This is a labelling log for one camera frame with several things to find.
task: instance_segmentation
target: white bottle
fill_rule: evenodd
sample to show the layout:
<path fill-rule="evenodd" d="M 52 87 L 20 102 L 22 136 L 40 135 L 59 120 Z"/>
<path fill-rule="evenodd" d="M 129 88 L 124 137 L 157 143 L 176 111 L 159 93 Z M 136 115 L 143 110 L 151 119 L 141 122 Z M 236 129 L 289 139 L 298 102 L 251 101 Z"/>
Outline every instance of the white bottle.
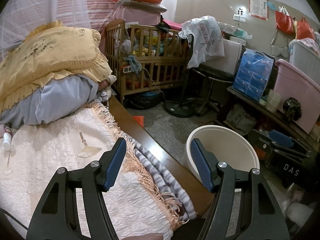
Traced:
<path fill-rule="evenodd" d="M 11 149 L 11 140 L 12 140 L 12 131 L 8 125 L 4 127 L 4 134 L 3 134 L 3 148 L 6 151 L 10 151 Z"/>

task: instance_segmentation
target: mosquito net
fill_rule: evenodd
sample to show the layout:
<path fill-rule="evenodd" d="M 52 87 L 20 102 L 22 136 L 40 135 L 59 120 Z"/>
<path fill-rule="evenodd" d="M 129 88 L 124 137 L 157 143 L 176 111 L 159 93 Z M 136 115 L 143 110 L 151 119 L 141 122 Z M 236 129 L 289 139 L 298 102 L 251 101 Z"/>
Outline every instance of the mosquito net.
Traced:
<path fill-rule="evenodd" d="M 55 20 L 66 26 L 91 28 L 87 0 L 9 0 L 0 14 L 0 60 L 8 47 L 39 25 Z"/>

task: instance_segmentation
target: yellow pillow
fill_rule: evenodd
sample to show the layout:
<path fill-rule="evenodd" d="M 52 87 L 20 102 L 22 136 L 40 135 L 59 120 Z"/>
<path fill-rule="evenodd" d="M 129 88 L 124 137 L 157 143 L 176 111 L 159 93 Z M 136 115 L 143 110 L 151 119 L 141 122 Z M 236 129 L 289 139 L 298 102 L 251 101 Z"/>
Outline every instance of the yellow pillow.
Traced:
<path fill-rule="evenodd" d="M 0 113 L 51 79 L 73 74 L 95 82 L 107 79 L 112 71 L 98 48 L 100 38 L 96 30 L 66 27 L 59 21 L 31 32 L 0 63 Z"/>

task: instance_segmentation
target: white quilted bedspread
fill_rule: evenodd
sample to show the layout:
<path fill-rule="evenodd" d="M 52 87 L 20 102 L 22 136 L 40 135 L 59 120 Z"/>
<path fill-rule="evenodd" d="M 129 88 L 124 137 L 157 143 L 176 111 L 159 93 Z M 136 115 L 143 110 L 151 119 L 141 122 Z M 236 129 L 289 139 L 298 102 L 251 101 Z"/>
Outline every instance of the white quilted bedspread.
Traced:
<path fill-rule="evenodd" d="M 83 157 L 84 144 L 101 149 L 97 154 Z M 81 169 L 102 153 L 110 150 L 116 138 L 95 116 L 85 108 L 50 124 L 24 125 L 12 138 L 12 150 L 7 166 L 8 152 L 0 140 L 0 206 L 25 226 L 28 226 L 36 205 L 59 167 Z M 163 233 L 170 239 L 170 223 L 157 203 L 138 180 L 135 172 L 122 169 L 115 185 L 104 193 L 104 199 L 113 226 L 120 239 L 147 233 Z M 86 223 L 81 189 L 77 189 L 78 215 L 82 233 L 90 236 Z M 26 236 L 26 230 L 12 223 Z"/>

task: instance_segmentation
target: standing fan base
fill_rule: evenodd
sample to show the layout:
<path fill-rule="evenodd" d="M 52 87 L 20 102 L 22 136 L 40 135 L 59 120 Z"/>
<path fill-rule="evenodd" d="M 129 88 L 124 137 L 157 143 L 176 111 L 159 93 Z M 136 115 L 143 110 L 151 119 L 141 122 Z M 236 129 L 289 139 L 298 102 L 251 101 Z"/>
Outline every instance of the standing fan base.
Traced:
<path fill-rule="evenodd" d="M 195 112 L 195 109 L 191 106 L 191 104 L 179 106 L 179 103 L 165 102 L 164 107 L 169 114 L 181 118 L 191 117 Z"/>

